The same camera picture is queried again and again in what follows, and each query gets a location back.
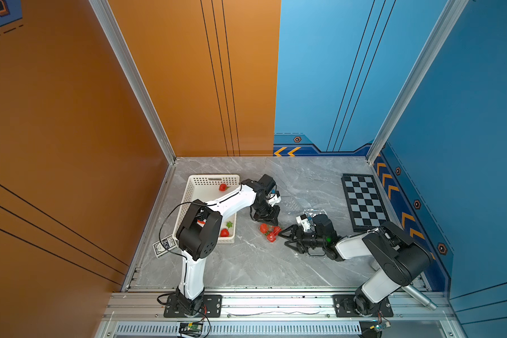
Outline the green circuit board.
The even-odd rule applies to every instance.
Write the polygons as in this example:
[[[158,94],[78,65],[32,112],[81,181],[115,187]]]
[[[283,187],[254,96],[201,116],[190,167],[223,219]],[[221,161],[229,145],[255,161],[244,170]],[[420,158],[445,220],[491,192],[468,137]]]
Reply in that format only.
[[[204,333],[204,324],[202,322],[181,322],[178,327],[179,337],[201,337]]]
[[[381,338],[383,332],[392,326],[390,321],[383,323],[361,321],[359,324],[361,327],[360,338]]]

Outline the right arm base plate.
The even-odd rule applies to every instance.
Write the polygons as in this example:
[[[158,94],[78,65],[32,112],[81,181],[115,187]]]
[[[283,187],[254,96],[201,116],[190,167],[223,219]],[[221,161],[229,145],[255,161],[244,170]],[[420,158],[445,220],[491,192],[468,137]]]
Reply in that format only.
[[[351,317],[378,317],[384,318],[394,316],[389,298],[385,297],[379,303],[372,303],[366,297],[350,294],[335,294],[332,296],[333,306],[338,318]]]

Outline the green circuit board right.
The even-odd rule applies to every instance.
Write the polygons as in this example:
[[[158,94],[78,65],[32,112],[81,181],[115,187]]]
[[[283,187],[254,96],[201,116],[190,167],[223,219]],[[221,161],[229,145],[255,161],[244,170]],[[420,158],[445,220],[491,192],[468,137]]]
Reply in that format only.
[[[383,332],[392,326],[390,321],[383,323],[361,321],[359,324],[361,327],[360,338],[381,338]]]

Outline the green circuit board left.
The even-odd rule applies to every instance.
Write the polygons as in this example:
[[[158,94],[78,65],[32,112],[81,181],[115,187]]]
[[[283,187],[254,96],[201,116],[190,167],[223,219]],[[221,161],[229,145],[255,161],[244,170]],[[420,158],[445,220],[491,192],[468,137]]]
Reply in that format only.
[[[178,327],[179,337],[201,337],[204,333],[204,324],[202,322],[181,322]]]

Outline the white perforated plastic basket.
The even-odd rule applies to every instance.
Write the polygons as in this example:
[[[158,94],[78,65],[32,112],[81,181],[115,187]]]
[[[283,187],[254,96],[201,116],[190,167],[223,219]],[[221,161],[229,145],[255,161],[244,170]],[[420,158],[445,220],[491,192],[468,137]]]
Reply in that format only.
[[[228,186],[226,192],[219,190],[219,186],[222,183]],[[187,180],[187,186],[183,194],[183,202],[185,204],[180,206],[175,217],[174,239],[177,241],[176,232],[189,208],[190,201],[200,200],[206,204],[211,204],[212,201],[236,190],[239,184],[240,176],[237,174],[191,175]]]

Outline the silver microphone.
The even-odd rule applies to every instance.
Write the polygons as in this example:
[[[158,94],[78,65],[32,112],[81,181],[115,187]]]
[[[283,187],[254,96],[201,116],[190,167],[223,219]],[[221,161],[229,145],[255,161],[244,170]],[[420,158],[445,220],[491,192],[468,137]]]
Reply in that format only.
[[[435,311],[437,309],[437,305],[429,297],[425,296],[421,291],[412,286],[412,284],[403,286],[401,289],[429,310]]]

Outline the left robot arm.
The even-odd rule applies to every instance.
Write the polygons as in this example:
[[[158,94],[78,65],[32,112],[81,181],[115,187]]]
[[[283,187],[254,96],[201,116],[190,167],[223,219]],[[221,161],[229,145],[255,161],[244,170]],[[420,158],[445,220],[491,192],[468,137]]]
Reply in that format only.
[[[217,245],[223,221],[248,207],[253,221],[277,226],[280,201],[276,182],[263,175],[259,180],[242,181],[238,188],[216,200],[190,202],[175,233],[183,258],[182,276],[173,294],[177,310],[187,315],[201,313],[206,258]]]

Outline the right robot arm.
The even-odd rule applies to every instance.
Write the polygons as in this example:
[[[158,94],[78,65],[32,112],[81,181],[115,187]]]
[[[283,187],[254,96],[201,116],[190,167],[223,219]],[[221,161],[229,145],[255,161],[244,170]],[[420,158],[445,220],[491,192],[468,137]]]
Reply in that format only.
[[[367,232],[342,237],[325,214],[308,218],[298,217],[298,223],[278,233],[285,239],[284,245],[297,253],[309,254],[321,249],[323,256],[334,261],[347,261],[370,256],[379,266],[376,273],[364,282],[351,296],[334,298],[337,315],[361,315],[370,317],[382,312],[388,297],[402,289],[420,304],[435,310],[437,305],[412,286],[413,281],[433,262],[427,252],[398,225],[387,221]]]

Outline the black white chessboard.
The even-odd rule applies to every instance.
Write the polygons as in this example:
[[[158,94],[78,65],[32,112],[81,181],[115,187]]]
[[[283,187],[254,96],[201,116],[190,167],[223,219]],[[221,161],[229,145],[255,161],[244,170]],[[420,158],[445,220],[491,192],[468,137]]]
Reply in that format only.
[[[354,232],[367,232],[390,220],[372,175],[344,173],[341,181]]]

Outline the clear plastic clamshell container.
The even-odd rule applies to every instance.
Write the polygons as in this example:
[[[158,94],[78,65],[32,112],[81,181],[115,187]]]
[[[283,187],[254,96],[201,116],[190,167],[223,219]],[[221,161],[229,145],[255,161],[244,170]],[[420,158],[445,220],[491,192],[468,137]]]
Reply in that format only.
[[[275,227],[276,225],[268,225],[268,229],[269,229],[269,233],[267,235],[264,235],[262,234],[266,239],[267,239],[267,236],[272,233],[273,231],[273,228]]]
[[[300,223],[303,219],[308,219],[309,222],[312,222],[316,215],[321,214],[326,214],[326,211],[322,208],[307,208],[297,216],[297,222]]]

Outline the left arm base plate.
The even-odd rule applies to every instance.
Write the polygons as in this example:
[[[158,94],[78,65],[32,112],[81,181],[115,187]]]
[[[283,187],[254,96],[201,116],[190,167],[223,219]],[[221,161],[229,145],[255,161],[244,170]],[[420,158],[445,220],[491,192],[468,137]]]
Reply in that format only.
[[[223,296],[220,294],[201,294],[189,300],[181,294],[172,294],[166,301],[165,318],[219,318],[221,316]]]

